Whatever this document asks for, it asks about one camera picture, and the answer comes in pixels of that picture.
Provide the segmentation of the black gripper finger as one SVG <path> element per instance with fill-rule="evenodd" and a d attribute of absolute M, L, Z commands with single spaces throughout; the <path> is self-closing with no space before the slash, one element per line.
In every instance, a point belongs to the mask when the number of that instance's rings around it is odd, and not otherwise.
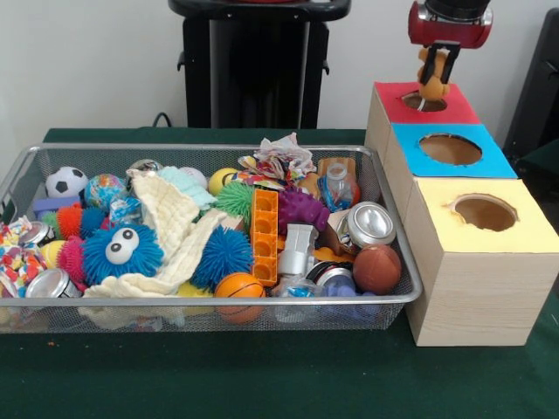
<path fill-rule="evenodd" d="M 438 48 L 448 51 L 446 54 L 445 64 L 443 67 L 442 74 L 440 76 L 441 82 L 447 84 L 452 73 L 452 68 L 454 66 L 455 60 L 460 53 L 460 44 L 457 43 L 442 43 L 438 44 Z"/>
<path fill-rule="evenodd" d="M 420 84 L 426 86 L 433 76 L 437 76 L 437 56 L 438 56 L 439 44 L 435 43 L 429 46 L 425 46 L 420 51 L 420 59 L 423 61 L 424 65 L 420 72 Z"/>

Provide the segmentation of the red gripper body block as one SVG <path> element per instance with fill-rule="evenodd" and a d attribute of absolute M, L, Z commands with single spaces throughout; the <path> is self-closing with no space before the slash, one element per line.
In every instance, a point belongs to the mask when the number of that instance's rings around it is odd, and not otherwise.
<path fill-rule="evenodd" d="M 408 16 L 412 44 L 457 43 L 480 48 L 493 27 L 489 1 L 414 1 Z"/>

